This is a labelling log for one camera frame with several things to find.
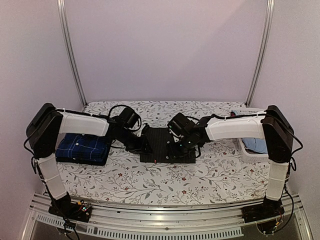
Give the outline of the black pinstriped long sleeve shirt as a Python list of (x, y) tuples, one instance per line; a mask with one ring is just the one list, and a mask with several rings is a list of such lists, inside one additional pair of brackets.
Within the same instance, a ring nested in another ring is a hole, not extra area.
[(143, 134), (148, 140), (151, 154), (140, 154), (141, 163), (166, 163), (166, 164), (195, 164), (196, 150), (193, 148), (186, 155), (178, 156), (173, 150), (174, 138), (166, 128), (150, 127)]

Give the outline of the blue plaid shirt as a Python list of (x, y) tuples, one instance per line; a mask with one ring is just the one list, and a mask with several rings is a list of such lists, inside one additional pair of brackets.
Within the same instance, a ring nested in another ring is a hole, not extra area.
[(72, 160), (102, 162), (109, 149), (106, 136), (66, 133), (55, 156)]

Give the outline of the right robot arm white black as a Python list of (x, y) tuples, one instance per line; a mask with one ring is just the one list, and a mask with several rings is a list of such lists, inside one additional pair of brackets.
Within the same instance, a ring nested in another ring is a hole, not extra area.
[(278, 203), (285, 188), (286, 176), (295, 150), (294, 141), (298, 138), (294, 130), (275, 105), (266, 110), (235, 116), (212, 114), (193, 122), (182, 113), (176, 114), (167, 124), (173, 141), (167, 143), (167, 157), (170, 160), (187, 157), (195, 147), (223, 139), (254, 138), (266, 143), (270, 160), (267, 199), (259, 206), (262, 218), (269, 218), (278, 210)]

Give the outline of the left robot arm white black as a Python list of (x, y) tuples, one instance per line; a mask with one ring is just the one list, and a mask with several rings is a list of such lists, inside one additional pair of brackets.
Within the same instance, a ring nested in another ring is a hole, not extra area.
[(35, 159), (40, 179), (50, 197), (54, 199), (55, 209), (63, 216), (74, 213), (74, 205), (65, 199), (68, 192), (63, 184), (56, 161), (56, 143), (59, 135), (80, 134), (97, 137), (108, 137), (121, 142), (127, 152), (150, 155), (153, 150), (148, 139), (138, 134), (142, 119), (135, 110), (123, 105), (119, 115), (96, 115), (59, 109), (51, 103), (45, 103), (37, 112), (26, 129), (26, 140), (23, 147)]

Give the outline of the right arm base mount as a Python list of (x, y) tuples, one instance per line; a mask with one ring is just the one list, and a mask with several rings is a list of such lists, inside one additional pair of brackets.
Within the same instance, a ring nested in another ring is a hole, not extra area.
[(265, 196), (262, 203), (242, 207), (241, 213), (244, 222), (251, 223), (280, 216), (285, 210), (281, 199), (271, 200)]

